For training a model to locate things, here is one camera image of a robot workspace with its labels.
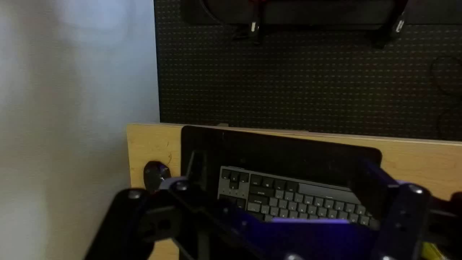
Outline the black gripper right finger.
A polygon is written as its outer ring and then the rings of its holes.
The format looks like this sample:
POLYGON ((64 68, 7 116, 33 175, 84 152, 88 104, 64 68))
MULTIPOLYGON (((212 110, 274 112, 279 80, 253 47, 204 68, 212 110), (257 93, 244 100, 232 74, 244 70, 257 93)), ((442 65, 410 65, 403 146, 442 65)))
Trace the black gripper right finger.
POLYGON ((365 165, 365 207, 380 223, 372 260, 462 260, 462 193, 448 201, 365 165))

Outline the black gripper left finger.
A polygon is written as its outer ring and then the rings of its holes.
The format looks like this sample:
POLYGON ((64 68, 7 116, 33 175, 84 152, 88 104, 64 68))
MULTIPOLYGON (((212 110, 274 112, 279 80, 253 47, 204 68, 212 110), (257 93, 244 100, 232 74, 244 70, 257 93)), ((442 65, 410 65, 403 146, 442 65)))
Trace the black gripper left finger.
POLYGON ((159 242, 172 240, 180 260, 225 260, 219 226, 222 204, 209 200, 205 162, 191 162, 186 175, 163 181, 156 191, 120 191, 84 260, 147 260, 159 242))

